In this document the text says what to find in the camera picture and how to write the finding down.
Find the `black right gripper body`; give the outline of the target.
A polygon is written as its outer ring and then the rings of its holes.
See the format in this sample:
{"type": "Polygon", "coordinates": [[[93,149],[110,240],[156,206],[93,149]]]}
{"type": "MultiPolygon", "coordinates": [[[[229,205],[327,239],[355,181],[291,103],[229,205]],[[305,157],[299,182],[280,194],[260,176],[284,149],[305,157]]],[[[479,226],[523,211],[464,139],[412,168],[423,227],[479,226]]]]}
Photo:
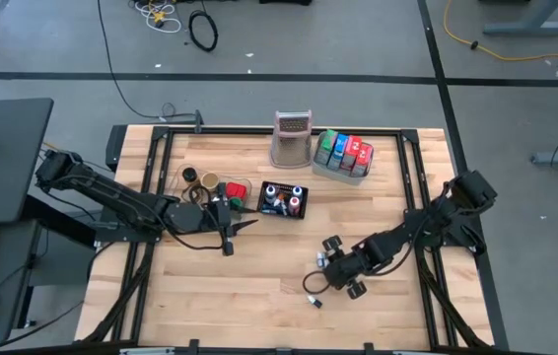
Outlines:
{"type": "Polygon", "coordinates": [[[370,274],[383,268],[382,254],[367,244],[355,245],[343,254],[327,254],[328,264],[324,268],[327,283],[341,289],[359,274],[370,274]]]}

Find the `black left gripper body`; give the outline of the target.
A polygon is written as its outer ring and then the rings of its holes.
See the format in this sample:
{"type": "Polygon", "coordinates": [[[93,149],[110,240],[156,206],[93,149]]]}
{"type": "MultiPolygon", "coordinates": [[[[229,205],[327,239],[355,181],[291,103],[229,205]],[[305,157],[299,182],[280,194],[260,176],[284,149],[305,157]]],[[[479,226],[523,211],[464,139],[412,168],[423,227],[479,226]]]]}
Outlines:
{"type": "Polygon", "coordinates": [[[168,205],[165,207],[165,229],[180,244],[193,250],[219,249],[223,256],[234,254],[231,242],[231,212],[225,202],[209,202],[198,204],[182,202],[175,196],[166,196],[168,205]],[[193,235],[205,232],[217,232],[221,238],[218,246],[193,246],[179,235],[193,235]]]}

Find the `red lid spice tin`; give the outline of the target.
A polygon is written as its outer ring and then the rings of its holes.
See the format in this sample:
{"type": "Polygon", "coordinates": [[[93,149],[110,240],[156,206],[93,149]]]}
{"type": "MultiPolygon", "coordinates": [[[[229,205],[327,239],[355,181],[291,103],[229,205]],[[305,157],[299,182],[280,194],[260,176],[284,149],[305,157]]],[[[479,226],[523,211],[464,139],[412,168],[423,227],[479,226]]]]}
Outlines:
{"type": "Polygon", "coordinates": [[[244,184],[238,182],[227,182],[226,183],[226,195],[229,199],[238,198],[242,201],[247,199],[247,187],[244,184]]]}

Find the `clear plastic container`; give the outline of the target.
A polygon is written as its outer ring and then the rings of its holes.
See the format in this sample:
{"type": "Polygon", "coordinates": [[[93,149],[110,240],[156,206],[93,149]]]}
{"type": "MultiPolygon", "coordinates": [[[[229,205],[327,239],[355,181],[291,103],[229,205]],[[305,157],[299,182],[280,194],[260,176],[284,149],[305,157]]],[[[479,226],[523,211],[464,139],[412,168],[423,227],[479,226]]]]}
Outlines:
{"type": "Polygon", "coordinates": [[[226,183],[230,181],[244,184],[247,187],[247,199],[243,201],[243,206],[246,206],[252,191],[252,184],[248,179],[229,177],[211,170],[200,169],[191,164],[184,164],[178,168],[172,181],[170,182],[169,191],[173,192],[177,197],[180,197],[185,202],[208,202],[209,200],[216,200],[219,196],[224,196],[227,200],[229,200],[226,195],[226,183]],[[195,168],[197,171],[198,180],[194,183],[187,183],[182,178],[182,171],[188,167],[195,168]],[[209,191],[200,184],[201,176],[207,172],[215,173],[220,178],[220,183],[214,191],[209,191]]]}

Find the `black plastic basket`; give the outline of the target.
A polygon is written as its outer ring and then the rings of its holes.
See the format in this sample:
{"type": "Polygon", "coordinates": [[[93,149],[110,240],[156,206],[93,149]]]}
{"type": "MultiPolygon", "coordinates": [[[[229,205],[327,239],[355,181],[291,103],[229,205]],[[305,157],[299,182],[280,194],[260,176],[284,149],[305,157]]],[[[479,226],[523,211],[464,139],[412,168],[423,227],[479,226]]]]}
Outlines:
{"type": "Polygon", "coordinates": [[[257,211],[260,212],[261,208],[276,208],[280,214],[276,214],[273,216],[287,218],[287,219],[298,219],[304,220],[306,217],[306,211],[308,206],[308,198],[309,198],[309,190],[306,187],[301,186],[303,189],[303,196],[301,199],[301,209],[300,215],[298,217],[291,216],[288,212],[288,204],[292,195],[292,189],[294,185],[280,183],[280,182],[273,182],[273,181],[264,181],[261,185],[259,197],[257,201],[257,211]],[[273,203],[269,203],[265,200],[265,188],[268,184],[272,184],[277,188],[277,197],[273,203]]]}

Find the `grey plastic bin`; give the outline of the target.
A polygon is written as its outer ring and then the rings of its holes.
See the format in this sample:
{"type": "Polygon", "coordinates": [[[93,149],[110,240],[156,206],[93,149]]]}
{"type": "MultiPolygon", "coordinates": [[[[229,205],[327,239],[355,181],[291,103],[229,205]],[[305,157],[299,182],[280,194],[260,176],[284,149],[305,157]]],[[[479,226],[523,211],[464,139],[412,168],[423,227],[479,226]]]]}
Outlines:
{"type": "Polygon", "coordinates": [[[317,164],[313,159],[313,172],[317,175],[338,180],[344,183],[359,185],[369,174],[365,177],[351,177],[351,171],[345,171],[341,168],[337,171],[330,170],[327,166],[317,164]]]}

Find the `red Froot Loops cereal box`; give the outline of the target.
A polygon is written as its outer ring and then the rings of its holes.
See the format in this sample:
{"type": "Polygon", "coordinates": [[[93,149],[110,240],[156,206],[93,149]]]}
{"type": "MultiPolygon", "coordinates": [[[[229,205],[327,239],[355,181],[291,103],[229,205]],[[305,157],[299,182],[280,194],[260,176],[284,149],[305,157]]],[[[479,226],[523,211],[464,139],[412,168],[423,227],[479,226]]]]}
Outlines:
{"type": "Polygon", "coordinates": [[[369,173],[369,169],[374,156],[374,148],[368,143],[363,143],[356,156],[355,163],[351,170],[351,177],[363,178],[369,173]]]}
{"type": "Polygon", "coordinates": [[[362,138],[356,135],[349,135],[346,141],[343,158],[340,168],[345,171],[351,171],[362,145],[362,138]]]}

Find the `blue Rice Krispies cereal box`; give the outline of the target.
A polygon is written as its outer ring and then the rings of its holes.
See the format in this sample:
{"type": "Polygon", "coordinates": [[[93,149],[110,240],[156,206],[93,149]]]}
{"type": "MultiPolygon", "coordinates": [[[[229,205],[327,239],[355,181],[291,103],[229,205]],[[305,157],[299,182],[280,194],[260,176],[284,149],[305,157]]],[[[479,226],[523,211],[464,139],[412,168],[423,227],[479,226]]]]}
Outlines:
{"type": "Polygon", "coordinates": [[[344,153],[345,153],[345,149],[347,146],[349,140],[349,136],[342,134],[342,133],[338,133],[336,135],[336,139],[335,142],[333,144],[333,148],[330,154],[330,158],[327,162],[327,167],[330,170],[333,171],[337,171],[340,169],[340,165],[342,163],[343,157],[344,157],[344,153]]]}

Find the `green Apple Jacks cereal box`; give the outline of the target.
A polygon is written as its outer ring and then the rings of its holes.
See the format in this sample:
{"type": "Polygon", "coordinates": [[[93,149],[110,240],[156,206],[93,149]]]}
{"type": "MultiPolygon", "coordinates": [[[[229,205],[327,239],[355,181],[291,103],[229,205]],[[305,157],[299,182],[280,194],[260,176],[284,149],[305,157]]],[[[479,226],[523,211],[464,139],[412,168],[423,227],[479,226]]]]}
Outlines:
{"type": "Polygon", "coordinates": [[[326,166],[334,150],[338,132],[327,129],[318,135],[314,161],[317,164],[326,166]]]}

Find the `pink metal box grater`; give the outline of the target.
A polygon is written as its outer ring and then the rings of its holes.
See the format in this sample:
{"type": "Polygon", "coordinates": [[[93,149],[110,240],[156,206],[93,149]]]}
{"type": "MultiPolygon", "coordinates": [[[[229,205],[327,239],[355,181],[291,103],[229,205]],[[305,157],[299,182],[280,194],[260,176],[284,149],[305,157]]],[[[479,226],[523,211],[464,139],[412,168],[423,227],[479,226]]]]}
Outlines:
{"type": "Polygon", "coordinates": [[[279,169],[298,169],[312,160],[312,112],[276,111],[269,159],[279,169]]]}

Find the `black desk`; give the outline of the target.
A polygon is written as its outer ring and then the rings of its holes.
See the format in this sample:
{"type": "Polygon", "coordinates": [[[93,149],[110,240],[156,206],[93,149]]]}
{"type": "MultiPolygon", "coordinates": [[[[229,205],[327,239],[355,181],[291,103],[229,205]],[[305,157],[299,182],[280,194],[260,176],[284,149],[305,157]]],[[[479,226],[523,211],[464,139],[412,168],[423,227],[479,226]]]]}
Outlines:
{"type": "Polygon", "coordinates": [[[19,220],[54,101],[0,101],[0,224],[19,220]]]}

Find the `dark keyboard desk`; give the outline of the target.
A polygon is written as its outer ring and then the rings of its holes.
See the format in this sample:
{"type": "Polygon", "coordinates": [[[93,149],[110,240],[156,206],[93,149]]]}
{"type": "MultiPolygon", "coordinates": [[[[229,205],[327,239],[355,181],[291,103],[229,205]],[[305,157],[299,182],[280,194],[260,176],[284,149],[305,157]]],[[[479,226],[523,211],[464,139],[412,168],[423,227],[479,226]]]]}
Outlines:
{"type": "Polygon", "coordinates": [[[0,342],[16,324],[41,234],[36,220],[0,226],[0,342]]]}

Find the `grey desk leg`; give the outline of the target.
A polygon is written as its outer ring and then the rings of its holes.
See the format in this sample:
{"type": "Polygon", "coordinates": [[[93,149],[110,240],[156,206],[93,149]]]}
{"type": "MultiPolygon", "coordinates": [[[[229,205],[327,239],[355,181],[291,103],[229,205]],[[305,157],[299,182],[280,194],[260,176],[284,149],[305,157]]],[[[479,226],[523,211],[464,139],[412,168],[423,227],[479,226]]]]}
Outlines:
{"type": "Polygon", "coordinates": [[[522,20],[487,24],[483,33],[489,36],[558,36],[558,22],[549,18],[558,9],[558,0],[541,0],[542,4],[522,20]]]}

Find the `black aluminium table frame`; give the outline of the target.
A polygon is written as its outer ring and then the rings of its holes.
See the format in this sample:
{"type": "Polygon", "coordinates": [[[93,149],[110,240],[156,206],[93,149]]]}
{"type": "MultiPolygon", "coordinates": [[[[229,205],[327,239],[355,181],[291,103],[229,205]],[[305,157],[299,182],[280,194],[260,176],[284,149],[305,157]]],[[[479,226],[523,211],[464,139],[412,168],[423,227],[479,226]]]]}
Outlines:
{"type": "Polygon", "coordinates": [[[310,168],[283,170],[269,162],[272,130],[262,126],[177,125],[171,140],[154,140],[151,125],[116,125],[105,162],[118,181],[140,187],[147,164],[159,167],[169,153],[168,175],[180,167],[249,181],[254,206],[264,181],[305,186],[311,194],[305,217],[289,220],[254,215],[234,240],[232,257],[193,251],[174,240],[160,242],[143,313],[144,345],[282,347],[355,350],[426,349],[422,291],[413,256],[388,276],[367,280],[367,293],[351,300],[325,290],[322,307],[311,306],[301,280],[313,286],[314,255],[325,238],[338,235],[353,245],[398,225],[403,211],[419,205],[420,193],[440,192],[453,177],[446,133],[441,128],[358,127],[375,149],[366,179],[347,184],[310,168]]]}

